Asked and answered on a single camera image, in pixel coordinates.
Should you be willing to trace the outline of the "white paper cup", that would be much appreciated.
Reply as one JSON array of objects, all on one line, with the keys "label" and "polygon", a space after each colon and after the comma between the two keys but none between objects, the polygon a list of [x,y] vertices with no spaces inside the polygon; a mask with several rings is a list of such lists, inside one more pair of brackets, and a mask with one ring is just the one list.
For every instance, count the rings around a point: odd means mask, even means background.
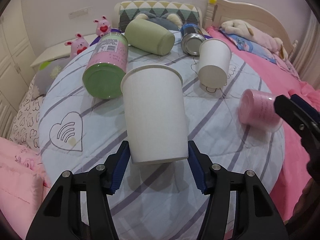
[{"label": "white paper cup", "polygon": [[211,38],[200,45],[197,65],[200,83],[212,89],[222,88],[227,82],[232,52],[226,42]]},{"label": "white paper cup", "polygon": [[121,81],[127,138],[134,164],[159,164],[188,157],[183,79],[174,69],[148,64]]}]

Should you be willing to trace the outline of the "white curtain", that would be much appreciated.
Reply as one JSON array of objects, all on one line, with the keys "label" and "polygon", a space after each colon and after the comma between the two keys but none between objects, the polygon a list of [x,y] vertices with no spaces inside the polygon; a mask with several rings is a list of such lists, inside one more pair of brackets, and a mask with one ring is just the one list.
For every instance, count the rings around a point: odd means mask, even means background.
[{"label": "white curtain", "polygon": [[293,65],[301,80],[319,89],[319,22],[313,12]]}]

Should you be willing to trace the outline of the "pink bed blanket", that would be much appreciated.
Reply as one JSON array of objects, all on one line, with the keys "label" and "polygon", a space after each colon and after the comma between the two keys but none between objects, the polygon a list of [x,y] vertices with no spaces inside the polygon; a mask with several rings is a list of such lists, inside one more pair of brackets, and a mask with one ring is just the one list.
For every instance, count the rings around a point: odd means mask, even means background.
[{"label": "pink bed blanket", "polygon": [[[311,107],[319,110],[319,90],[314,90],[307,82],[300,81],[293,67],[288,68],[282,60],[279,64],[271,63],[257,55],[240,51],[235,44],[214,28],[208,28],[208,33],[213,38],[225,41],[231,51],[246,61],[266,83],[271,93],[277,97],[276,110],[284,114],[297,111],[297,104],[290,99],[297,95]],[[310,156],[301,145],[301,137],[286,122],[283,123],[285,132],[285,157],[276,185],[271,191],[274,201],[283,220],[291,218],[298,210],[297,203],[306,192],[306,186],[311,179],[307,172],[307,163]]]}]

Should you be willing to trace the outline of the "pink quilt left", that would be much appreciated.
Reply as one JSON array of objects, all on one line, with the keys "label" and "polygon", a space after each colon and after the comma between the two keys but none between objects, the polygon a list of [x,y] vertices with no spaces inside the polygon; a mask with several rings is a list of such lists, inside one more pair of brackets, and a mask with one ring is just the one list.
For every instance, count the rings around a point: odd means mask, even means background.
[{"label": "pink quilt left", "polygon": [[21,239],[50,187],[40,155],[1,138],[1,212]]}]

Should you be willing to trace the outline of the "blue cartoon pillow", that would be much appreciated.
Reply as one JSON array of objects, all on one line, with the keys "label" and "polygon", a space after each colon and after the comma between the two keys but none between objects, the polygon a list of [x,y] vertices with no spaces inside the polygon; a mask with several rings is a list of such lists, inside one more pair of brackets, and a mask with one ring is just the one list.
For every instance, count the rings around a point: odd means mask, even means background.
[{"label": "blue cartoon pillow", "polygon": [[246,51],[276,64],[276,54],[273,54],[263,46],[239,35],[227,34],[222,28],[219,29],[219,32],[222,33],[228,40],[230,40],[240,51]]}]

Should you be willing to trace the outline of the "cream wooden headboard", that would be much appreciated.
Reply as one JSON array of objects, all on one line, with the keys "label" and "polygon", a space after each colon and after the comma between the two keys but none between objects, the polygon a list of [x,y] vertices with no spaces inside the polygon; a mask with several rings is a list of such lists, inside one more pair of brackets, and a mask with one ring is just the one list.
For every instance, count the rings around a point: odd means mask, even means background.
[{"label": "cream wooden headboard", "polygon": [[280,38],[284,43],[289,60],[296,52],[298,41],[290,41],[289,35],[281,22],[268,10],[254,4],[245,2],[232,2],[229,0],[217,0],[215,5],[208,4],[203,15],[202,27],[219,27],[222,22],[228,20],[244,20],[268,35]]}]

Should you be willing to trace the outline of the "blue metal can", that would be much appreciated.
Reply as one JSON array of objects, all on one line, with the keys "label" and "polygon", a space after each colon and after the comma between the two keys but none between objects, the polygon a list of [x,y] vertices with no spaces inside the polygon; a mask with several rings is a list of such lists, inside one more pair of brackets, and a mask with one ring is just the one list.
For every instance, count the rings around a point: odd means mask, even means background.
[{"label": "blue metal can", "polygon": [[181,29],[181,48],[190,56],[199,56],[200,46],[206,40],[198,25],[186,23]]}]

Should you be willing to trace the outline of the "triangle pattern quilted cushion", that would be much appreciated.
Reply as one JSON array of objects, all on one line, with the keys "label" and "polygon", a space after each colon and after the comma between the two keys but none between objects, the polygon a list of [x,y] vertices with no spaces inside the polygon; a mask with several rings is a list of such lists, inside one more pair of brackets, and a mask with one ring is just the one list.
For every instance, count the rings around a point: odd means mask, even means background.
[{"label": "triangle pattern quilted cushion", "polygon": [[186,3],[168,1],[124,1],[117,3],[114,7],[112,25],[124,32],[127,25],[139,14],[149,12],[161,17],[167,13],[177,14],[182,23],[194,23],[202,27],[201,9]]}]

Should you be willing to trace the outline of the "grey cat plush cushion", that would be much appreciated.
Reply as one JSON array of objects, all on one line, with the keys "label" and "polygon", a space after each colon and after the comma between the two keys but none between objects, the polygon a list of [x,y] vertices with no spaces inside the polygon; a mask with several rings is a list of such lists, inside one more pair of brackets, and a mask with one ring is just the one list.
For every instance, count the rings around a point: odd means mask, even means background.
[{"label": "grey cat plush cushion", "polygon": [[178,31],[183,25],[180,16],[170,12],[162,16],[156,16],[155,14],[152,14],[150,12],[140,12],[135,16],[135,19],[138,18],[160,25],[167,30]]}]

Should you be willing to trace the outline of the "grey flower cushion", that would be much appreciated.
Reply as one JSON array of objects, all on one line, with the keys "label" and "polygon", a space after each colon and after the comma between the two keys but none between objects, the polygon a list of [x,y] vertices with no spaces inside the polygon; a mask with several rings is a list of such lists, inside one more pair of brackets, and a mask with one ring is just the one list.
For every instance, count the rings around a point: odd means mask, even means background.
[{"label": "grey flower cushion", "polygon": [[68,57],[51,61],[45,68],[36,73],[34,78],[33,100],[47,94],[54,80],[62,72],[65,66],[67,66],[70,60],[71,59]]}]

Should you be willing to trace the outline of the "green pink labelled can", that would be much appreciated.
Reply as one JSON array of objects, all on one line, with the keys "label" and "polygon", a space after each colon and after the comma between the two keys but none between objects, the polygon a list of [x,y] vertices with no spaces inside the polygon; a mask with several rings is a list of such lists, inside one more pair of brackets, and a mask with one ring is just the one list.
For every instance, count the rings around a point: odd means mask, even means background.
[{"label": "green pink labelled can", "polygon": [[88,93],[99,99],[121,96],[120,83],[126,74],[129,43],[118,32],[110,32],[97,43],[82,76]]}]

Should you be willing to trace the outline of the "white bedside table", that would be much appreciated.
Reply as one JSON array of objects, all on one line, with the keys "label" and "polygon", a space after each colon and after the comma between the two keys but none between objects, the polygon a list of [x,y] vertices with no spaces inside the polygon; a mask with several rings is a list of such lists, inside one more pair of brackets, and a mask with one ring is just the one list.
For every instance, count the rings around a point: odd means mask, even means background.
[{"label": "white bedside table", "polygon": [[30,65],[32,68],[37,68],[46,61],[53,61],[62,57],[69,56],[71,46],[65,46],[65,43],[59,43],[44,50],[44,52]]}]

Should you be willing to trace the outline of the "pink bunny plush lower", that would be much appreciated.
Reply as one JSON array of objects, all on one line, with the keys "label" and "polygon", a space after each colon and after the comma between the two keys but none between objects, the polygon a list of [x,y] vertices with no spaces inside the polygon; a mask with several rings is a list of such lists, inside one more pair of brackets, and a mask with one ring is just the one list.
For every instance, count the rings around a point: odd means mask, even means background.
[{"label": "pink bunny plush lower", "polygon": [[83,52],[89,47],[88,42],[80,33],[75,34],[74,41],[66,41],[64,45],[71,47],[70,59],[75,58],[77,55],[79,55],[81,52]]}]

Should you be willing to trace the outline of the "pink bunny plush upper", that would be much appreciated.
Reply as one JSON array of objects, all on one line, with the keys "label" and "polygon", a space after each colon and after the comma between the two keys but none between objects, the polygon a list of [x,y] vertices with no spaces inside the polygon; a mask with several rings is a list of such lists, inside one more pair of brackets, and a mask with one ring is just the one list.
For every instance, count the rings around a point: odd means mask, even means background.
[{"label": "pink bunny plush upper", "polygon": [[110,33],[112,30],[111,23],[108,21],[105,15],[103,15],[101,19],[96,19],[93,22],[97,24],[95,32],[99,37]]}]

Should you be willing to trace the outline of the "white wall socket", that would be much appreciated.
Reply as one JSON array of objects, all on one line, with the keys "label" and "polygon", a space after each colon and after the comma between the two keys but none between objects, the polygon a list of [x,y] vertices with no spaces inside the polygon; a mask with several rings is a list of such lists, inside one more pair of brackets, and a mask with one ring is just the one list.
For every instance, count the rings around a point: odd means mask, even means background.
[{"label": "white wall socket", "polygon": [[77,18],[77,17],[80,17],[80,16],[85,16],[85,15],[88,15],[90,9],[92,7],[85,7],[85,8],[82,8],[82,9],[78,9],[78,10],[75,10],[75,11],[72,11],[68,14],[68,18],[71,20],[71,19],[74,19],[74,18]]}]

